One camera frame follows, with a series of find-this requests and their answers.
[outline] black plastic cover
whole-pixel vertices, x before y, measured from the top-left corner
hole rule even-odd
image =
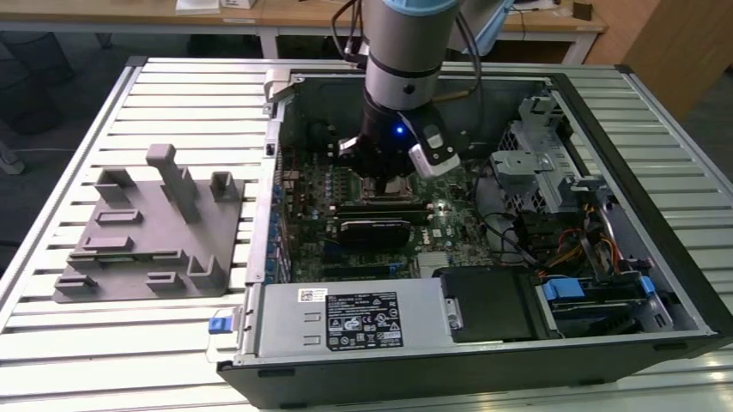
[[[471,266],[435,271],[445,298],[457,302],[463,327],[455,342],[530,341],[552,338],[527,268]]]

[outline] motherboard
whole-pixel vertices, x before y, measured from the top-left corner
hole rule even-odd
[[[471,169],[459,167],[431,180],[395,178],[380,196],[368,179],[321,154],[292,152],[283,170],[291,282],[420,277],[417,261],[425,258],[445,266],[492,263],[472,206]],[[339,241],[336,233],[348,225],[389,218],[403,222],[401,241],[392,231],[355,247]]]

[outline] desk leg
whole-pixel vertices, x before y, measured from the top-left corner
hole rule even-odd
[[[279,58],[277,55],[277,28],[257,27],[257,36],[260,36],[261,56],[264,58]]]
[[[576,36],[575,41],[567,49],[567,54],[562,59],[562,64],[583,64],[596,37],[596,33],[582,33]]]

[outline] red wire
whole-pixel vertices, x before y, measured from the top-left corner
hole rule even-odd
[[[580,231],[580,229],[568,229],[568,230],[566,230],[564,232],[562,232],[562,233],[559,234],[559,237],[558,237],[558,253],[559,253],[559,250],[562,249],[562,240],[564,239],[564,237],[566,237],[570,233],[572,233],[572,232],[579,232],[579,231]]]

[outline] wooden desk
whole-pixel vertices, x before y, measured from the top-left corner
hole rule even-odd
[[[331,16],[340,3],[328,0],[264,0],[264,9],[259,24],[268,36],[279,35],[328,35]],[[570,0],[563,0],[560,7],[568,7]],[[571,44],[562,61],[563,64],[582,64],[599,33],[607,29],[606,23],[594,17],[582,21],[556,14],[558,10],[512,14],[503,24],[500,40],[559,41]],[[343,30],[348,26],[349,13],[339,20]]]
[[[92,33],[256,34],[265,58],[277,58],[279,35],[328,35],[339,3],[259,0],[253,8],[221,8],[217,15],[174,15],[174,0],[0,0],[0,30]],[[550,11],[510,15],[502,40],[571,44],[563,63],[580,64],[606,24]],[[340,20],[339,32],[348,22]]]
[[[174,0],[0,0],[0,21],[220,26],[228,24],[228,19],[256,24],[263,8],[260,0],[251,9],[221,8],[216,15],[176,15]]]

